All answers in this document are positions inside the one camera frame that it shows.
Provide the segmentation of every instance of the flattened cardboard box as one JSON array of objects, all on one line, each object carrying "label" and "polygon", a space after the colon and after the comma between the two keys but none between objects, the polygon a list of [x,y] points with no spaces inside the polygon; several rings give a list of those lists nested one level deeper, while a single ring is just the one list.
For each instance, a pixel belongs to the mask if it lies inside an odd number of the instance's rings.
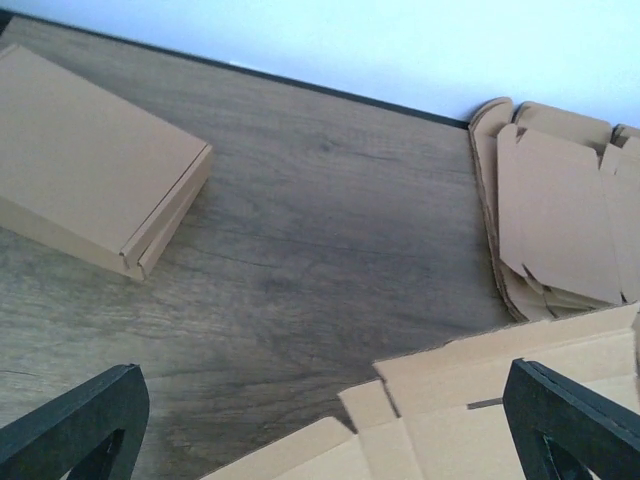
[{"label": "flattened cardboard box", "polygon": [[0,52],[0,226],[143,279],[211,147],[12,45]]},{"label": "flattened cardboard box", "polygon": [[326,418],[203,480],[524,479],[500,397],[514,358],[540,361],[640,412],[638,304],[523,324],[375,363]]},{"label": "flattened cardboard box", "polygon": [[469,130],[498,290],[517,320],[640,298],[637,129],[534,102],[514,116],[499,98]]}]

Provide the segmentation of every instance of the white wall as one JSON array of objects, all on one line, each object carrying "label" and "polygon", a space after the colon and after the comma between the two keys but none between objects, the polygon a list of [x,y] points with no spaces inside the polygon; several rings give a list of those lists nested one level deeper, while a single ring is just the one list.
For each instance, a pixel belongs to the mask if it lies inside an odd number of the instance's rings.
[{"label": "white wall", "polygon": [[457,119],[508,95],[640,125],[638,0],[0,0]]}]

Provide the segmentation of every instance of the unfolded cardboard sheet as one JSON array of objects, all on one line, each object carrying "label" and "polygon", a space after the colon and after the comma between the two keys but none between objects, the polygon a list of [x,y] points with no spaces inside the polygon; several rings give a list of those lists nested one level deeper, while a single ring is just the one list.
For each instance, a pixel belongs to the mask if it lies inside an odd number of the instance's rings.
[{"label": "unfolded cardboard sheet", "polygon": [[516,320],[640,298],[640,130],[509,98],[470,124],[498,290]]},{"label": "unfolded cardboard sheet", "polygon": [[500,398],[512,360],[540,361],[640,412],[638,306],[521,324],[376,362],[384,382],[340,393],[356,435],[314,424],[203,480],[524,479]]},{"label": "unfolded cardboard sheet", "polygon": [[0,226],[140,279],[211,167],[206,142],[17,45],[0,144]]}]

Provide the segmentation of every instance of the wood grain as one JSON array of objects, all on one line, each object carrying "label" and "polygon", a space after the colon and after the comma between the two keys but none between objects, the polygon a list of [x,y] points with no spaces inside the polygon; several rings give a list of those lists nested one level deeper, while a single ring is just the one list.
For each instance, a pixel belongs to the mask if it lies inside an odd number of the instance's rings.
[{"label": "wood grain", "polygon": [[152,413],[134,478],[195,479],[344,418],[336,394],[373,360],[509,321],[466,131],[21,18],[2,42],[217,157],[144,284],[0,230],[0,425],[139,363]]}]

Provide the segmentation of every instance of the stack of flattened cardboard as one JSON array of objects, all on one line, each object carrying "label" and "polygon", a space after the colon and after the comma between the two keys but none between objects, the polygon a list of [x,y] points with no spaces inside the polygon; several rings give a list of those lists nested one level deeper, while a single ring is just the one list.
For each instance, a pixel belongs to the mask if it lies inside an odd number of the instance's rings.
[{"label": "stack of flattened cardboard", "polygon": [[640,412],[637,315],[630,304],[541,320],[378,362],[384,383],[340,393],[357,434],[325,418],[203,480],[524,478],[501,405],[513,359]]},{"label": "stack of flattened cardboard", "polygon": [[207,143],[17,45],[0,145],[0,226],[139,280],[211,168]]},{"label": "stack of flattened cardboard", "polygon": [[517,320],[640,300],[640,130],[498,98],[470,127],[498,289]]}]

